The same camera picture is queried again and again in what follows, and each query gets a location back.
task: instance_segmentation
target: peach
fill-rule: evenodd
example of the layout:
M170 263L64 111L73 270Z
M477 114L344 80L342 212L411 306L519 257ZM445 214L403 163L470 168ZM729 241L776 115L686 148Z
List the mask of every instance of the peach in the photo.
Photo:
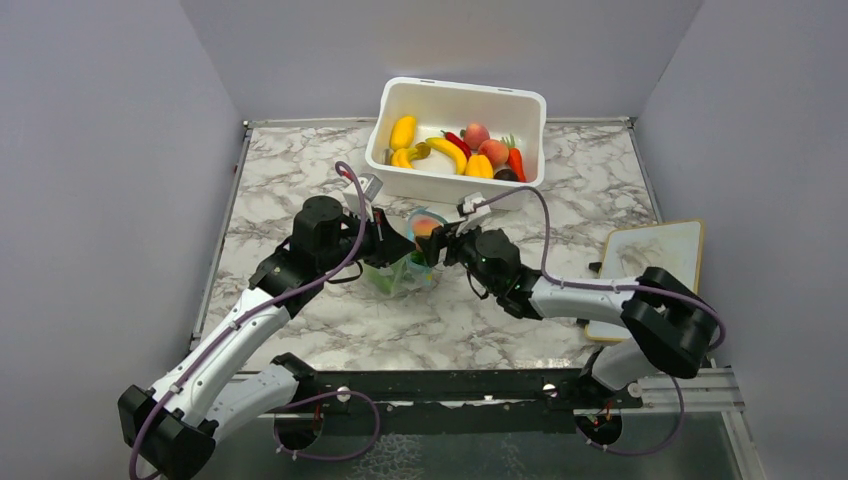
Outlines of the peach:
M437 222L434 218L422 218L421 220L412 224L412 234L417 237L425 237L430 238L430 235L433 233L433 229L441 226L441 223ZM421 246L418 245L418 242L415 242L415 249L419 252L421 251Z
M481 143L489 139L489 131L479 123L469 123L465 130L460 133L462 140L471 150L477 150Z
M485 155L492 162L492 167L494 168L500 167L509 159L509 147L494 138L483 142L480 148L477 149L477 152Z

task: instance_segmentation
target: white board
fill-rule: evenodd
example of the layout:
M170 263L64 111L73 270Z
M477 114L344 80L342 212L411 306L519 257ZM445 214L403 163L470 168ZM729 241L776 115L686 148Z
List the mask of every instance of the white board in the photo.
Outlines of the white board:
M638 276L646 267L662 267L697 293L703 238L699 219L615 230L607 237L600 278ZM626 328L603 322L590 321L584 331L603 342L630 338Z

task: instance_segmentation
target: red chili pepper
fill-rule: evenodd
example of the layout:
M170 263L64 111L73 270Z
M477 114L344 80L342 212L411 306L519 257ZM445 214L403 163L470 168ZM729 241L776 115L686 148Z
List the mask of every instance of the red chili pepper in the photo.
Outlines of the red chili pepper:
M447 141L451 142L452 144L459 147L460 150L462 150L462 153L465 154L466 160L471 158L471 148L468 146L468 144L466 144L464 141L462 141L461 138L457 137L451 132L446 132L442 130L442 133L445 135L445 139L447 139Z

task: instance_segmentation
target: yellow pepper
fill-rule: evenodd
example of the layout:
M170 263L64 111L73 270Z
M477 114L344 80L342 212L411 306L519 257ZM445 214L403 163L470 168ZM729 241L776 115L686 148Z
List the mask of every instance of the yellow pepper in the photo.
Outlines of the yellow pepper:
M392 136L389 139L389 147L392 150L409 148L415 139L416 124L415 117L409 115L401 117L400 120L395 122L395 126L392 127Z
M468 166L465 167L465 174L469 177L493 178L495 171L488 157L471 155L471 158L468 159Z
M413 168L412 160L420 160L430 156L430 147L426 143L418 143L411 148L401 148L392 154L393 167Z
M465 158L465 153L462 152L462 149L451 143L447 138L442 137L430 137L427 140L427 145L435 148L437 151L444 153L451 160L456 163L456 174L462 175L465 173L465 165L467 164L467 160Z

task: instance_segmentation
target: white plastic bin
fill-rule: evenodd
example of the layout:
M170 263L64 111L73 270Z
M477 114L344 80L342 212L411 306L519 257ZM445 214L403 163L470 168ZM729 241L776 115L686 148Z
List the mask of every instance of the white plastic bin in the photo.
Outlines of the white plastic bin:
M481 192L486 198L518 185L538 187L545 178L542 134L547 114L545 99L535 92L485 87L465 83L397 77L389 80L380 101L377 127L368 140L365 159L383 180L389 195L435 202L456 203L462 197ZM385 165L384 152L395 122L412 115L418 120L415 143L429 137L442 137L442 130L459 134L469 123L480 123L492 138L515 137L521 151L527 183L488 180L456 175L453 162L435 150L429 158L416 161L416 168ZM527 200L519 192L492 205L518 210Z

